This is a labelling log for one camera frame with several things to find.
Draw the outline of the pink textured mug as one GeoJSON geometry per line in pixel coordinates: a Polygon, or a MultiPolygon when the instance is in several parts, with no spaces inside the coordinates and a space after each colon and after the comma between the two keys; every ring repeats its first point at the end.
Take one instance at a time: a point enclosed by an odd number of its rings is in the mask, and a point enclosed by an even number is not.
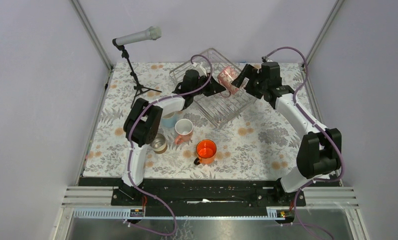
{"type": "Polygon", "coordinates": [[[176,145],[186,143],[191,140],[194,130],[192,121],[186,118],[180,119],[177,121],[174,128],[177,133],[177,137],[174,140],[176,145]]]}

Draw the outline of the orange mug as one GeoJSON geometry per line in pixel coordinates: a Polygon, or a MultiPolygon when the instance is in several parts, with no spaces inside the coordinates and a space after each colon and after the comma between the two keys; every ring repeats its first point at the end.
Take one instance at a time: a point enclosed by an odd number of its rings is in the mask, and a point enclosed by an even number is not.
{"type": "Polygon", "coordinates": [[[204,139],[196,145],[197,157],[194,160],[194,164],[196,166],[199,164],[211,164],[215,159],[216,153],[216,144],[212,140],[204,139]]]}

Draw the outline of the light blue mug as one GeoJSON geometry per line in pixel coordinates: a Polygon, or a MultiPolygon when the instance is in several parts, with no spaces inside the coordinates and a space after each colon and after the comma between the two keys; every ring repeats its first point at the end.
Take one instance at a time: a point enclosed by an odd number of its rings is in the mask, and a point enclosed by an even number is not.
{"type": "Polygon", "coordinates": [[[178,122],[178,114],[176,111],[164,115],[161,118],[161,125],[168,129],[174,128],[177,122],[178,122]]]}

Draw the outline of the cream brown-banded cup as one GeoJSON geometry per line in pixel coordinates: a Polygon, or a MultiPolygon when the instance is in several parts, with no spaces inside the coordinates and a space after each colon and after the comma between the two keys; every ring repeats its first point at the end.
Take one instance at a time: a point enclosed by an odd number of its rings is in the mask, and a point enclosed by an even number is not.
{"type": "Polygon", "coordinates": [[[162,154],[167,150],[167,141],[163,134],[158,133],[154,140],[150,143],[152,150],[156,154],[162,154]]]}

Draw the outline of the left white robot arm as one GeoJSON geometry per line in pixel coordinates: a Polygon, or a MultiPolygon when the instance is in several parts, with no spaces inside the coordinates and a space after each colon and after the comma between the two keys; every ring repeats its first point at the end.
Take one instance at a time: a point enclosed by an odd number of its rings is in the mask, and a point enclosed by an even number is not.
{"type": "Polygon", "coordinates": [[[128,140],[128,157],[122,181],[130,187],[124,190],[122,197],[129,205],[137,205],[142,199],[141,190],[134,186],[140,185],[144,179],[147,147],[158,133],[161,118],[187,109],[197,95],[209,97],[225,90],[210,73],[200,74],[191,69],[185,72],[171,95],[152,102],[143,98],[135,100],[123,126],[128,140]]]}

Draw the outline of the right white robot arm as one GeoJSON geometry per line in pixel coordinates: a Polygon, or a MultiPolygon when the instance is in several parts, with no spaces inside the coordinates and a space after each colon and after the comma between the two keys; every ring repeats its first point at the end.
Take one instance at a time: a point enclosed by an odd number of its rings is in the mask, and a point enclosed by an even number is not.
{"type": "Polygon", "coordinates": [[[244,81],[246,93],[268,102],[301,138],[296,167],[279,179],[273,193],[275,203],[286,206],[293,200],[293,192],[306,183],[341,168],[341,133],[321,124],[300,105],[296,92],[282,84],[277,62],[264,62],[260,68],[246,64],[231,84],[239,88],[244,81]]]}

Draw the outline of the pink floral mug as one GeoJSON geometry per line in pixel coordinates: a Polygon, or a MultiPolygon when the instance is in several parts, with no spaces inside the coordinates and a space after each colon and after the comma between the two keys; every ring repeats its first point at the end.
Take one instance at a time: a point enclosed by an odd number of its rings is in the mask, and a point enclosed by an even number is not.
{"type": "Polygon", "coordinates": [[[229,92],[228,96],[234,95],[239,90],[238,87],[232,85],[232,81],[234,81],[238,75],[238,71],[232,66],[223,68],[222,71],[217,75],[219,84],[223,85],[229,92]]]}

